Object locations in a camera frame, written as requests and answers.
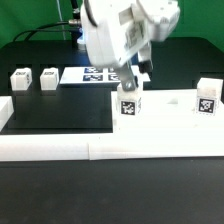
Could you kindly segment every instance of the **black table surface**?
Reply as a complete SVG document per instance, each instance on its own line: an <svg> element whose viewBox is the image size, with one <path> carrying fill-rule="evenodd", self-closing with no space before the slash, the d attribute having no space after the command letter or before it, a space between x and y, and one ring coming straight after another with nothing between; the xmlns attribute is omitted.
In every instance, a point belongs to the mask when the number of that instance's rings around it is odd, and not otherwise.
<svg viewBox="0 0 224 224"><path fill-rule="evenodd" d="M189 89L200 77L224 78L223 52L201 38L153 43L153 64L145 89ZM112 132L115 86L59 86L42 93L39 76L52 66L61 76L64 67L89 61L69 41L16 42L0 50L0 95L11 95L15 108L2 134ZM33 84L15 93L9 77L21 67L32 68ZM0 177L0 223L224 222L222 157L3 162Z"/></svg>

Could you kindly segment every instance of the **black cable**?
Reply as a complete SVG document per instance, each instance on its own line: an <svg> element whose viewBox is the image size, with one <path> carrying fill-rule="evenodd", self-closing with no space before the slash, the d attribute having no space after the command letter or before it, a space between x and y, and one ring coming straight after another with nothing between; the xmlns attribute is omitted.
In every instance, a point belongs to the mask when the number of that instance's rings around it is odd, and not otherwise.
<svg viewBox="0 0 224 224"><path fill-rule="evenodd" d="M76 0L71 0L73 19L80 19L80 10Z"/></svg>
<svg viewBox="0 0 224 224"><path fill-rule="evenodd" d="M73 9L78 9L79 8L78 3L77 3L76 0L71 0L71 4L72 4L72 8Z"/></svg>
<svg viewBox="0 0 224 224"><path fill-rule="evenodd" d="M34 29L34 30L26 30L26 31L23 31L21 33L19 33L18 35L16 35L13 39L13 42L15 42L20 36L22 36L23 34L25 33L31 33L31 32L34 32L37 33L37 32L46 32L46 33L53 33L53 32L79 32L79 28L73 28L73 29L64 29L64 30L45 30L45 29Z"/></svg>
<svg viewBox="0 0 224 224"><path fill-rule="evenodd" d="M67 25L68 22L57 22L57 23L50 23L50 24L46 24L43 26L39 26L37 29L35 29L33 32L30 32L29 35L27 35L27 37L25 38L25 41L28 41L36 32L36 30L39 29L46 29L46 28L50 28L50 27L55 27L55 26L62 26L62 25Z"/></svg>

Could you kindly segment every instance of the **white card with marker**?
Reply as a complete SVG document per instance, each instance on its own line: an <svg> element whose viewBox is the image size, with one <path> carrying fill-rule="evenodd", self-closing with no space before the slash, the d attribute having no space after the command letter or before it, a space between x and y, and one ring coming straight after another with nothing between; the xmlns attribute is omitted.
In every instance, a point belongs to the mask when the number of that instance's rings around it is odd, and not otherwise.
<svg viewBox="0 0 224 224"><path fill-rule="evenodd" d="M139 75L137 65L133 65L134 75ZM142 75L144 82L150 82L149 76ZM66 67L60 84L87 84L87 83L119 83L120 80L112 68L96 69L94 67Z"/></svg>

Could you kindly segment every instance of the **white base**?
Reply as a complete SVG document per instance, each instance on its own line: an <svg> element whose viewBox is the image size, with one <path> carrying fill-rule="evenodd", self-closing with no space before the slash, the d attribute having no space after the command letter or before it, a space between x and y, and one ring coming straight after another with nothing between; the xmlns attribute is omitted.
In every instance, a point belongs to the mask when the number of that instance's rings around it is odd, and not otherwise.
<svg viewBox="0 0 224 224"><path fill-rule="evenodd" d="M0 136L0 161L224 156L224 105L194 113L196 90L145 91L138 117L118 116L114 133Z"/></svg>
<svg viewBox="0 0 224 224"><path fill-rule="evenodd" d="M10 96L0 97L0 131L11 117L13 111L12 98Z"/></svg>

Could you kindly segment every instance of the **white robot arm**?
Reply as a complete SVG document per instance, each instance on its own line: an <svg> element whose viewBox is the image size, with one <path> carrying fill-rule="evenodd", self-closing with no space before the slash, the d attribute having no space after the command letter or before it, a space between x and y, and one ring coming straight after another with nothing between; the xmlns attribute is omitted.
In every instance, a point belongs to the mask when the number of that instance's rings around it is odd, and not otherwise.
<svg viewBox="0 0 224 224"><path fill-rule="evenodd" d="M164 41L179 15L175 0L83 0L81 22L90 63L114 68L123 90L135 90L130 59L138 53L140 72L150 70L151 41Z"/></svg>

